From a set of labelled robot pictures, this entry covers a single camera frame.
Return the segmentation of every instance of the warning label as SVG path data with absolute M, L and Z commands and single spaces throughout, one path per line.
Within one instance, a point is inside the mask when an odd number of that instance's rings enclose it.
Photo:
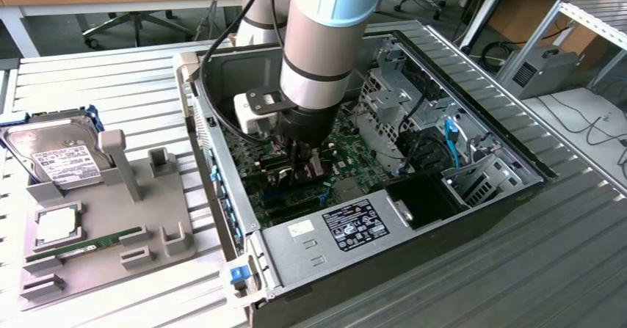
M 33 157 L 58 185 L 101 176 L 95 159 L 86 146 L 34 153 Z
M 338 247 L 345 252 L 390 234 L 369 200 L 323 214 L 323 218 Z

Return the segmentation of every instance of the motherboard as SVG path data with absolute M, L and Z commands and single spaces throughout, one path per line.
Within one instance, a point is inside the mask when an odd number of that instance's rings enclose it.
M 334 147 L 333 173 L 323 181 L 290 191 L 269 189 L 266 174 L 259 169 L 261 162 L 282 155 L 281 147 L 275 143 L 251 145 L 227 129 L 223 130 L 251 206 L 263 227 L 282 224 L 347 202 L 391 179 L 393 175 L 377 159 L 378 152 L 362 140 L 357 127 L 359 111 L 355 107 L 349 108 L 349 105 L 338 113 L 334 131 L 325 143 Z

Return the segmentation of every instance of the green ram module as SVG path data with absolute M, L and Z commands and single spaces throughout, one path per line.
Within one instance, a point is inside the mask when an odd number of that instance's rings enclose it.
M 35 255 L 29 256 L 27 262 L 33 262 L 34 260 L 41 260 L 50 256 L 61 255 L 62 253 L 71 252 L 77 249 L 83 249 L 85 247 L 89 247 L 91 245 L 95 245 L 99 249 L 118 245 L 121 243 L 121 237 L 129 234 L 137 233 L 139 231 L 142 231 L 141 227 L 133 227 L 131 229 L 123 230 L 111 235 L 102 236 L 101 238 L 93 238 L 91 240 L 77 242 L 75 244 L 71 244 L 69 246 L 59 247 L 58 249 L 51 249 L 49 251 L 41 252 Z

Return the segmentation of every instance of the hard drive label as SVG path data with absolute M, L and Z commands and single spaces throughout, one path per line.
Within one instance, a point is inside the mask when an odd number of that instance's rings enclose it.
M 73 183 L 101 176 L 87 146 L 63 148 L 33 154 L 50 179 L 58 184 Z
M 370 200 L 323 214 L 323 218 L 338 247 L 345 252 L 390 234 Z

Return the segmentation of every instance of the chair wheel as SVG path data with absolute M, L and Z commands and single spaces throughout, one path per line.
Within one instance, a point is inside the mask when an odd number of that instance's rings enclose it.
M 95 38 L 86 38 L 86 45 L 90 48 L 97 49 L 99 46 L 98 40 Z

